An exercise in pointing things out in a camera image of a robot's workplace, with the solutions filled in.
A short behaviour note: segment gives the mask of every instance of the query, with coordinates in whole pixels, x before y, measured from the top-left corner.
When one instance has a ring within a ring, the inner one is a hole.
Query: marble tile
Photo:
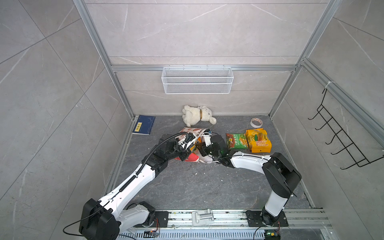
[[[90,198],[98,200],[101,197],[119,148],[119,142],[113,136],[110,129],[107,128],[85,167],[79,182],[77,182],[51,239],[76,239],[75,237],[71,238],[71,236],[63,234],[63,228],[81,218],[83,206]],[[78,234],[79,224],[74,224],[66,230],[70,233]]]
[[[46,40],[0,64],[0,196],[82,95]]]
[[[281,240],[323,240],[320,229],[280,229]]]
[[[290,71],[235,71],[231,91],[280,91],[290,73]]]
[[[1,2],[0,23],[0,63],[44,38],[17,0]]]
[[[72,0],[20,0],[20,2],[46,37],[80,19]]]
[[[325,6],[87,5],[110,56],[140,57],[298,56]]]
[[[136,114],[182,115],[184,105],[205,105],[220,115],[266,115],[280,91],[231,91],[229,94],[165,94],[125,91]]]
[[[163,91],[161,71],[118,72],[126,91]],[[290,75],[289,71],[234,71],[231,91],[281,90]]]
[[[286,100],[283,100],[273,121],[279,133],[284,136],[285,145],[303,177],[315,207],[325,209],[337,236],[340,239],[372,239],[338,179]]]
[[[120,101],[108,124],[108,127],[113,132],[119,143],[122,143],[122,140],[130,122],[131,120],[129,118],[127,110],[125,109],[123,102]]]
[[[336,177],[360,219],[369,230],[371,236],[374,239],[380,239],[381,233],[377,232],[376,229],[381,227],[380,220],[384,218],[384,206],[381,204],[384,198],[384,192],[377,191],[377,189],[382,188],[380,178],[382,176],[382,169],[384,168],[384,159],[360,168],[355,166],[347,170],[340,169],[341,167],[345,168],[353,164],[353,160],[345,150],[337,155],[331,155],[331,152],[338,152],[343,146],[337,139],[330,145],[325,144],[325,142],[331,141],[333,133],[327,126],[318,131],[314,129],[325,123],[320,116],[313,120],[308,120],[308,118],[312,118],[315,115],[315,109],[323,98],[322,91],[323,86],[308,72],[304,71],[299,74],[288,92],[286,99],[313,139],[317,149],[319,149],[324,157],[330,170]],[[368,159],[374,160],[382,156],[382,147],[380,144],[376,142],[331,94],[327,93],[323,105],[345,129],[351,139],[356,142],[357,146]],[[355,147],[351,146],[348,150],[357,160],[362,159],[361,154]]]
[[[141,4],[215,4],[215,3],[265,3],[265,0],[85,0],[86,3],[141,3]],[[270,0],[268,3],[328,3],[327,0]]]
[[[108,124],[118,107],[120,97],[106,69],[100,73],[85,94]]]
[[[126,91],[164,91],[162,71],[117,72],[121,86]]]
[[[296,64],[299,56],[258,57],[109,57],[112,64]]]
[[[0,200],[0,239],[50,238],[106,128],[84,95]]]
[[[310,59],[384,124],[384,41],[332,19]]]
[[[383,11],[382,0],[344,0],[334,17],[384,39]]]
[[[91,37],[82,20],[47,38],[72,76],[85,92],[104,69]]]
[[[258,116],[272,142],[271,152],[284,148],[268,116]],[[245,132],[252,128],[250,116],[217,116],[217,124],[199,122],[195,127],[210,128],[225,137],[228,132]],[[166,133],[179,132],[185,127],[180,116],[156,116],[150,135],[133,135],[118,182],[123,181],[136,168],[149,149]],[[246,169],[230,169],[218,164],[201,164],[171,160],[168,167],[147,184],[132,200],[145,200],[158,209],[183,208],[262,208],[271,188],[265,176]],[[287,208],[309,208],[301,185]]]

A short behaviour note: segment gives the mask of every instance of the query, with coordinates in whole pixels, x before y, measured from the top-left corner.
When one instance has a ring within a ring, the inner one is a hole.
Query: stuffed lamb
[[[209,121],[211,124],[216,124],[216,118],[212,117],[212,111],[206,106],[198,106],[197,108],[185,105],[183,110],[183,121],[187,127],[195,125],[200,120]]]

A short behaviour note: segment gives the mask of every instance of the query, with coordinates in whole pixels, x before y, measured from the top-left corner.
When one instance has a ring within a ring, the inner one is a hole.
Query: wire mesh basket
[[[161,75],[166,94],[229,93],[230,67],[165,67]]]

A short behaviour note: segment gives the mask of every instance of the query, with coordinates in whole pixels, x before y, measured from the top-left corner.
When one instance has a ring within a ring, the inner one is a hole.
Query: black wire rack
[[[350,168],[350,167],[352,167],[352,166],[355,166],[355,165],[357,165],[358,167],[363,167],[363,166],[365,166],[365,165],[371,164],[371,163],[373,163],[373,162],[375,162],[375,161],[377,161],[377,160],[380,160],[380,159],[384,158],[384,155],[383,155],[382,157],[380,157],[380,158],[378,158],[378,159],[375,159],[375,160],[373,160],[373,161],[370,161],[370,160],[367,159],[367,157],[360,151],[360,149],[357,147],[357,145],[355,144],[355,142],[354,142],[354,141],[349,137],[349,135],[344,131],[344,129],[340,126],[340,124],[336,121],[336,119],[334,119],[334,117],[333,117],[333,116],[328,112],[328,110],[324,107],[323,102],[324,102],[325,94],[327,93],[327,89],[324,89],[322,93],[324,94],[324,95],[323,95],[323,99],[322,99],[322,101],[321,101],[320,106],[319,106],[319,107],[317,108],[317,110],[316,110],[316,111],[317,111],[316,115],[315,115],[313,118],[308,118],[308,120],[312,120],[312,119],[314,119],[317,115],[320,115],[320,116],[324,119],[325,123],[324,123],[324,125],[322,125],[321,128],[319,128],[319,129],[315,128],[315,129],[316,129],[316,130],[320,130],[320,129],[322,129],[324,126],[328,125],[329,128],[330,128],[330,129],[333,131],[333,133],[334,133],[332,140],[331,140],[329,143],[326,142],[325,144],[330,145],[330,144],[333,142],[333,140],[334,140],[335,138],[337,138],[337,139],[339,139],[340,143],[341,143],[342,146],[343,146],[343,148],[342,148],[340,151],[338,151],[337,153],[331,153],[331,154],[332,154],[332,155],[336,155],[336,154],[340,153],[341,151],[346,150],[346,151],[348,152],[348,154],[351,156],[351,158],[353,159],[353,161],[355,162],[354,164],[350,165],[349,167],[341,168],[341,169],[342,169],[342,170],[345,170],[345,169],[348,169],[348,168]],[[328,119],[328,120],[326,120],[325,117],[323,116],[323,114],[321,114],[321,111],[325,111],[325,112],[327,112],[331,118]],[[334,122],[337,124],[337,126],[340,127],[340,130],[339,130],[339,131],[335,131],[335,130],[332,128],[332,126],[329,124],[329,122],[330,122],[332,119],[333,119]],[[348,145],[346,145],[346,144],[340,139],[340,137],[338,136],[338,134],[340,134],[340,133],[344,133],[344,134],[348,137],[348,139],[351,141],[351,143],[348,144]],[[355,147],[355,148],[360,152],[360,154],[362,155],[363,159],[357,161],[357,160],[352,156],[350,150],[348,150],[348,147]]]

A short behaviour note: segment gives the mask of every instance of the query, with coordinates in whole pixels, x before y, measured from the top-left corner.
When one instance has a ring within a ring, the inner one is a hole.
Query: white plastic clip
[[[330,83],[335,83],[335,82],[328,81],[327,85],[325,85],[325,88],[327,88]]]

